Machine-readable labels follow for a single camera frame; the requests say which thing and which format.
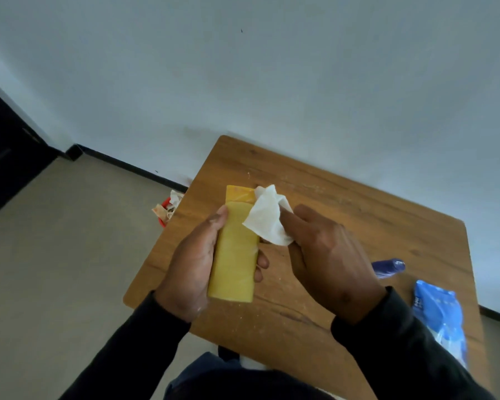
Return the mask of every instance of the white tissue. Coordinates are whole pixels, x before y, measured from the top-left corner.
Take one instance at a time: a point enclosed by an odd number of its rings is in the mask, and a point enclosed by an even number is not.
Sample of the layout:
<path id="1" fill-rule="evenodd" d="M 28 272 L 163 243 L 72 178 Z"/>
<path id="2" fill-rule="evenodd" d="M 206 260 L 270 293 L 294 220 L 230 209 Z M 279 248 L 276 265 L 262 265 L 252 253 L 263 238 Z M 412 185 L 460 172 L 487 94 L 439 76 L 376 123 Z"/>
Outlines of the white tissue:
<path id="1" fill-rule="evenodd" d="M 257 187 L 255 189 L 254 207 L 250 210 L 248 217 L 242 223 L 259 237 L 276 245 L 289 245 L 293 239 L 285 233 L 280 223 L 280 206 L 289 212 L 293 209 L 284 195 L 276 193 L 276 187 L 269 185 L 267 188 Z"/>

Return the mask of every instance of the wooden tabletop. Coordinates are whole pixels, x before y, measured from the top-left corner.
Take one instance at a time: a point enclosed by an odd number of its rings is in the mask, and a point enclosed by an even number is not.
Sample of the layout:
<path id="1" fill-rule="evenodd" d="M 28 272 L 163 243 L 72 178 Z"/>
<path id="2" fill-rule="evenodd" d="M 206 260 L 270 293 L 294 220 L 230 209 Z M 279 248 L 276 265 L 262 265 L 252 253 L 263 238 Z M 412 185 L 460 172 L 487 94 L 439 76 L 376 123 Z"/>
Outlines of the wooden tabletop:
<path id="1" fill-rule="evenodd" d="M 418 279 L 455 291 L 463 307 L 469 370 L 489 387 L 462 221 L 228 136 L 219 138 L 146 258 L 124 296 L 126 305 L 135 308 L 157 287 L 178 243 L 224 203 L 228 184 L 275 184 L 292 207 L 306 204 L 343 223 L 371 261 L 401 258 L 406 271 L 383 283 L 394 286 L 407 303 Z M 287 248 L 261 249 L 271 266 L 256 284 L 253 303 L 211 300 L 191 332 L 348 400 L 375 398 L 353 357 L 330 334 L 333 315 L 293 276 Z"/>

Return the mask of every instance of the yellow bar of soap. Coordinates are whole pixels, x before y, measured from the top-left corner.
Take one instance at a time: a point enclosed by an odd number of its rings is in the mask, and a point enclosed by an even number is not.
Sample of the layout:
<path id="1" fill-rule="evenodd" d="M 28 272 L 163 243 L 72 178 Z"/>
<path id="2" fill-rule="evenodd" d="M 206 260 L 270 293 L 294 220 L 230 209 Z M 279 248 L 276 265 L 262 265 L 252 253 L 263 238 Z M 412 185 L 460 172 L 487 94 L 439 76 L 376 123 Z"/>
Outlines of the yellow bar of soap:
<path id="1" fill-rule="evenodd" d="M 235 302 L 252 302 L 259 236 L 243 226 L 254 206 L 252 188 L 226 188 L 227 221 L 219 233 L 207 295 Z"/>

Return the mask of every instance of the beige floor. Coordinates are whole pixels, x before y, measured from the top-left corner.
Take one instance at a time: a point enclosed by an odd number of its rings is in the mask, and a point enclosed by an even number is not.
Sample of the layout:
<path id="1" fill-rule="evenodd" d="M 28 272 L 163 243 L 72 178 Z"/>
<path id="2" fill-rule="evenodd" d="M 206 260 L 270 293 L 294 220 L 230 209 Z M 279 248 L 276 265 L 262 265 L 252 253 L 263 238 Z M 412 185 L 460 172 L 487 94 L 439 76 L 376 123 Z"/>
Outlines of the beige floor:
<path id="1" fill-rule="evenodd" d="M 54 161 L 0 211 L 0 399 L 58 398 L 126 320 L 122 296 L 161 232 L 150 208 L 168 194 L 83 155 Z M 484 325 L 500 398 L 500 323 Z M 188 334 L 153 398 L 207 350 Z"/>

